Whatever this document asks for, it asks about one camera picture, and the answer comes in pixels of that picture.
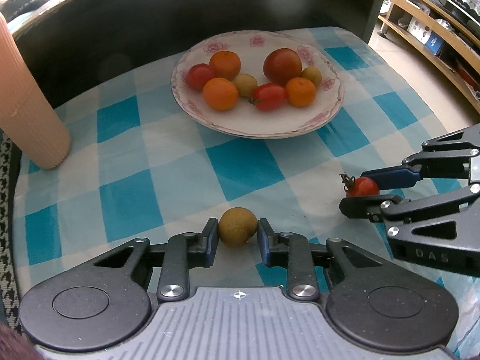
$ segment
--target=beige floor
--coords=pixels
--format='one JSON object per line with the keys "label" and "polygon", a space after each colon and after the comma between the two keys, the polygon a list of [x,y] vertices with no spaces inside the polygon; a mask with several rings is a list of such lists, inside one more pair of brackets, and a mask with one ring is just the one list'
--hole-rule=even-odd
{"label": "beige floor", "polygon": [[369,45],[420,95],[448,132],[480,123],[480,115],[458,89],[394,31],[384,39],[377,24]]}

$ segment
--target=plate rim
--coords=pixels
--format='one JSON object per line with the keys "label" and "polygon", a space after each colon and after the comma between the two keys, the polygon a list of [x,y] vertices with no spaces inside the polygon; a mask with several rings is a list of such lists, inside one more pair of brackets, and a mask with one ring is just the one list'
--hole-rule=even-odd
{"label": "plate rim", "polygon": [[330,60],[320,51],[318,50],[316,47],[313,47],[317,50],[317,52],[320,54],[320,57],[321,59],[328,65],[328,68],[332,71],[332,73],[335,74],[335,78],[338,80],[338,82],[340,83],[339,85],[339,88],[338,88],[338,91],[337,91],[337,101],[335,102],[333,108],[328,111],[328,116],[325,118],[325,119],[321,119],[318,123],[316,124],[313,124],[313,125],[310,125],[310,126],[306,126],[309,124],[309,122],[313,119],[315,119],[315,117],[318,117],[318,115],[314,116],[311,120],[307,121],[306,123],[304,123],[302,126],[300,126],[299,128],[297,128],[296,130],[291,130],[291,131],[285,131],[285,132],[277,132],[277,133],[270,133],[270,134],[248,134],[248,133],[243,133],[241,131],[236,131],[236,130],[231,130],[227,127],[222,127],[222,126],[219,126],[219,125],[216,125],[212,122],[209,122],[203,118],[201,118],[198,114],[195,114],[194,111],[197,111],[198,109],[196,109],[196,105],[192,102],[188,102],[187,104],[185,103],[182,103],[180,100],[179,100],[179,97],[180,97],[180,94],[179,94],[179,90],[178,90],[178,85],[177,85],[177,79],[178,79],[178,76],[179,76],[179,70],[178,70],[178,66],[185,62],[186,59],[188,58],[188,56],[193,52],[195,51],[196,49],[198,49],[201,45],[204,45],[206,42],[208,42],[209,40],[213,40],[213,39],[216,39],[216,38],[219,38],[219,37],[226,37],[226,36],[234,36],[234,35],[238,35],[238,34],[255,34],[255,35],[259,35],[259,34],[268,34],[270,36],[275,36],[275,37],[281,37],[281,38],[290,38],[291,40],[294,40],[295,42],[299,43],[299,45],[301,46],[305,46],[305,47],[313,47],[311,46],[310,44],[306,43],[303,39],[300,39],[300,38],[297,38],[297,37],[294,37],[294,36],[291,36],[291,35],[288,35],[288,34],[285,34],[285,33],[282,33],[282,32],[271,32],[271,31],[263,31],[263,30],[240,30],[240,31],[229,31],[229,32],[224,32],[224,33],[221,33],[221,34],[217,34],[217,35],[214,35],[214,36],[211,36],[209,38],[206,38],[204,40],[202,40],[201,42],[198,42],[197,44],[195,44],[194,46],[192,46],[190,49],[188,49],[181,57],[180,59],[178,60],[178,62],[176,63],[173,71],[172,71],[172,76],[171,76],[171,80],[170,80],[170,88],[171,88],[171,91],[172,91],[172,95],[175,99],[175,101],[177,102],[177,104],[179,105],[179,107],[186,113],[188,114],[192,119],[194,119],[195,121],[197,121],[198,123],[200,123],[201,125],[207,127],[207,128],[210,128],[214,131],[217,131],[217,132],[221,132],[221,133],[224,133],[224,134],[227,134],[227,135],[231,135],[231,136],[235,136],[235,137],[239,137],[239,138],[249,138],[249,139],[283,139],[283,138],[291,138],[291,137],[297,137],[297,136],[300,136],[300,135],[304,135],[304,134],[308,134],[310,132],[313,132],[313,131],[316,131],[318,130],[319,128],[325,126],[326,124],[328,124],[340,111],[340,108],[342,108],[342,105],[343,105],[343,101],[344,101],[344,97],[345,97],[345,89],[344,89],[344,86],[343,86],[343,82],[342,80],[340,79],[340,76],[338,74],[338,71],[337,69],[333,66],[333,64],[330,62]]}

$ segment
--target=floral plate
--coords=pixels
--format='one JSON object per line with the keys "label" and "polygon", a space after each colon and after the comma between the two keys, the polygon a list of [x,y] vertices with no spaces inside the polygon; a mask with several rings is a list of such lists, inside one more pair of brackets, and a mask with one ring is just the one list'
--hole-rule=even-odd
{"label": "floral plate", "polygon": [[[185,83],[185,75],[193,65],[208,63],[219,50],[230,50],[240,57],[241,73],[254,76],[258,85],[265,84],[268,80],[263,75],[263,62],[272,51],[282,47],[295,50],[303,68],[315,66],[322,73],[322,84],[308,107],[285,104],[274,111],[262,112],[246,99],[239,98],[234,108],[216,111],[205,103],[201,93]],[[180,107],[202,125],[238,137],[260,139],[293,137],[326,125],[341,108],[344,95],[337,71],[320,51],[303,40],[267,31],[228,32],[195,45],[173,70],[172,92]]]}

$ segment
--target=checkered tablecloth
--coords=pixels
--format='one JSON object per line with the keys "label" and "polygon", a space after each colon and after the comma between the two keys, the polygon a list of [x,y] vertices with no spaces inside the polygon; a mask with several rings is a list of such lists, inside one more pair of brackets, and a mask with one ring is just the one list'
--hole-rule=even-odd
{"label": "checkered tablecloth", "polygon": [[[318,47],[345,85],[338,115],[301,137],[239,139],[194,122],[170,89],[181,55],[132,70],[58,108],[73,139],[69,157],[45,171],[24,155],[16,187],[14,256],[22,293],[133,237],[162,243],[199,232],[208,218],[234,206],[267,218],[277,232],[321,243],[341,237],[388,258],[383,226],[340,214],[339,173],[358,176],[400,164],[445,129],[404,79],[352,33],[287,33]],[[395,192],[418,199],[459,187],[456,180],[424,180]],[[285,270],[265,268],[255,243],[234,252],[220,244],[212,268],[191,271],[192,284],[285,284]],[[461,319],[449,347],[461,357],[477,354],[480,281],[402,265],[453,293]],[[320,285],[325,289],[324,281]]]}

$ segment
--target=ribbed pink cylinder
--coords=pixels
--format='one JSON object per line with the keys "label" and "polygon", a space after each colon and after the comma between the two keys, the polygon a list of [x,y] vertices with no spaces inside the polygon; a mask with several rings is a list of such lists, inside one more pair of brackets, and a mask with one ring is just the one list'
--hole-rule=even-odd
{"label": "ribbed pink cylinder", "polygon": [[23,61],[0,14],[0,128],[37,166],[59,165],[70,134]]}

